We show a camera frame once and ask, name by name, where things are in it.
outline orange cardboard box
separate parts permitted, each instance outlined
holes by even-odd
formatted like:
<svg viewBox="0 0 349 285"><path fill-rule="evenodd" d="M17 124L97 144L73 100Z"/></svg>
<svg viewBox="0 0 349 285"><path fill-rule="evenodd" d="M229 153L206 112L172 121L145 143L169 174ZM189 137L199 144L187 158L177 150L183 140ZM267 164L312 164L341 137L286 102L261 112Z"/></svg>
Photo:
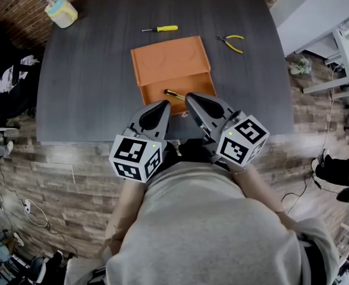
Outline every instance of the orange cardboard box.
<svg viewBox="0 0 349 285"><path fill-rule="evenodd" d="M187 111L185 101L164 94L168 89L185 96L199 92L216 96L210 63L199 36L181 38L131 50L137 85L145 105L169 100L171 114Z"/></svg>

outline yellow-handled pliers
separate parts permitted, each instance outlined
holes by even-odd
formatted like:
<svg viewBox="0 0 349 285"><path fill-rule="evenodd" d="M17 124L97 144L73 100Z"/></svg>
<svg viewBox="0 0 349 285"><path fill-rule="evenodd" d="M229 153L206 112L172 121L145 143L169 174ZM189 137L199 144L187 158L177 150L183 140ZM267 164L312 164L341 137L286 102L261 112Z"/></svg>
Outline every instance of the yellow-handled pliers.
<svg viewBox="0 0 349 285"><path fill-rule="evenodd" d="M244 39L244 37L238 36L238 35L229 35L229 36L226 36L226 37L217 36L216 38L219 39L219 40L221 40L221 41L223 41L230 49L234 50L235 52L243 54L243 51L242 51L242 50L238 50L238 49L234 48L234 47L227 41L227 39L230 39L230 38Z"/></svg>

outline yellow screwdriver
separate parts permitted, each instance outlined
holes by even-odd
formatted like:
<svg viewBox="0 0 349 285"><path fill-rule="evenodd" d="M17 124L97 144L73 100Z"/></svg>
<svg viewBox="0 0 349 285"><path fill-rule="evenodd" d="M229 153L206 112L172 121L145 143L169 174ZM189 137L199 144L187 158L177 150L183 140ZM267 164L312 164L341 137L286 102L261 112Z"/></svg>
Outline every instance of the yellow screwdriver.
<svg viewBox="0 0 349 285"><path fill-rule="evenodd" d="M141 30L141 31L176 31L176 30L178 30L178 26L160 26L160 27L154 27L148 30Z"/></svg>

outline wooden floor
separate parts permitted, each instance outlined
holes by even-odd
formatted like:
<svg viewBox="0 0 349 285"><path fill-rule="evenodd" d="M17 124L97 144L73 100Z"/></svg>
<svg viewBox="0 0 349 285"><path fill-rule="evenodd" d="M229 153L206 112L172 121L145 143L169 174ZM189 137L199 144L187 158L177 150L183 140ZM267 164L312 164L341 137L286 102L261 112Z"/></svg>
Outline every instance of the wooden floor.
<svg viewBox="0 0 349 285"><path fill-rule="evenodd" d="M331 108L329 93L305 95L302 87L331 79L332 71L320 59L313 58L311 75L291 77L294 103L295 133L271 136L255 165L260 173L283 196L288 192L302 193L310 179L310 162L323 146ZM343 126L349 122L344 102L334 103L326 147L333 156L349 158L349 132ZM9 158L0 160L7 187L16 190L22 199L30 198L46 213L55 230L64 234L81 257L93 257L101 244L103 231L114 209L121 180L116 178L108 162L110 143L40 145L36 142L36 122L22 116L16 120L21 129L9 133L15 148ZM328 183L326 189L341 188ZM51 255L56 248L74 251L60 235L47 228L31 224L18 198L0 182L0 229L9 229L5 214L25 240L24 255ZM339 223L349 223L349 205L335 200L336 195L319 190L310 182L304 195L289 195L284 206L295 219L324 219L333 238L339 239ZM32 205L32 212L42 216Z"/></svg>

